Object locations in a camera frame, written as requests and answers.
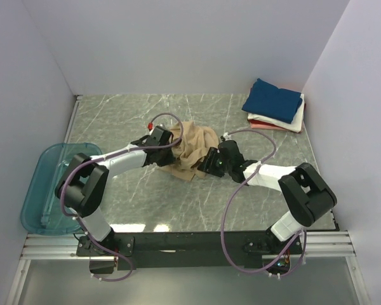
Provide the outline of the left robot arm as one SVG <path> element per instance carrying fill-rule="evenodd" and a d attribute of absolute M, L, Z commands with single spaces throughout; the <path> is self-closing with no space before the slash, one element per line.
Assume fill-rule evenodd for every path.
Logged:
<path fill-rule="evenodd" d="M 174 163 L 171 149 L 173 134 L 163 126 L 155 126 L 149 134 L 126 147 L 98 156 L 76 154 L 55 188 L 55 196 L 76 217 L 85 233 L 99 245 L 117 248 L 114 230 L 105 220 L 100 205 L 111 180 L 124 172 L 152 164 Z"/>

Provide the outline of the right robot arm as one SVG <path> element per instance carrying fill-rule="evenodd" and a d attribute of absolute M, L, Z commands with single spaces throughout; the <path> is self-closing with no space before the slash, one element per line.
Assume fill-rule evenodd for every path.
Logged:
<path fill-rule="evenodd" d="M 228 174 L 239 184 L 266 187 L 282 193 L 288 211 L 268 228 L 271 241 L 289 240 L 301 229 L 312 226 L 337 204 L 334 192 L 310 163 L 276 166 L 245 159 L 234 140 L 209 148 L 197 169 L 216 177 Z"/>

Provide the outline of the beige t-shirt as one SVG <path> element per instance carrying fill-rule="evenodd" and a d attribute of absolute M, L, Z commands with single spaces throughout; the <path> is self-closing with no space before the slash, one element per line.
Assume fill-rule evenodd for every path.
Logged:
<path fill-rule="evenodd" d="M 195 125 L 193 121 L 182 123 L 184 132 L 179 144 L 172 148 L 174 164 L 160 167 L 163 172 L 190 182 L 195 176 L 204 178 L 205 173 L 197 167 L 204 161 L 211 147 L 218 147 L 219 138 L 209 126 Z"/>

